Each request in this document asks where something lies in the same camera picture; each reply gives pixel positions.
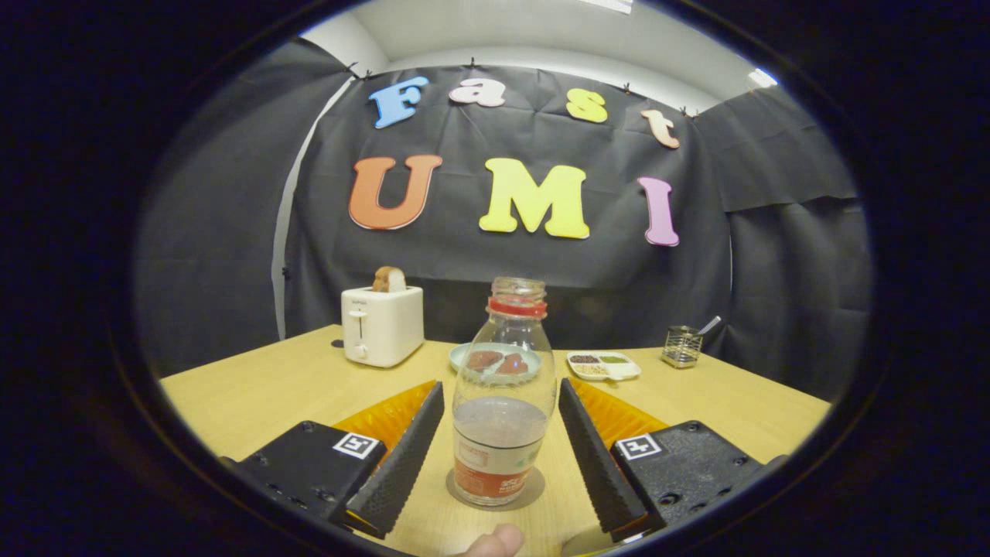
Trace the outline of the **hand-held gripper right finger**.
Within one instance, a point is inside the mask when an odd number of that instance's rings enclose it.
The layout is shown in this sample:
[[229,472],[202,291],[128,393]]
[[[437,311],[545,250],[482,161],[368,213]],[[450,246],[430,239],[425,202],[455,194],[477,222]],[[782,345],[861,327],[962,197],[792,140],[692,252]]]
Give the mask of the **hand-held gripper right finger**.
[[612,542],[713,511],[785,460],[761,462],[702,421],[666,425],[568,378],[558,408],[600,528]]

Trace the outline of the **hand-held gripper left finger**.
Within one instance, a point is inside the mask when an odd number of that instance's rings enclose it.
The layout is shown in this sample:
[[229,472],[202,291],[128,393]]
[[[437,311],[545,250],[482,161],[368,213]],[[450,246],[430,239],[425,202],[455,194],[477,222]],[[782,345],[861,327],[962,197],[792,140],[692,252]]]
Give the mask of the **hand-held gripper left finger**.
[[333,425],[300,421],[222,463],[303,521],[382,539],[409,500],[443,409],[442,383],[430,380]]

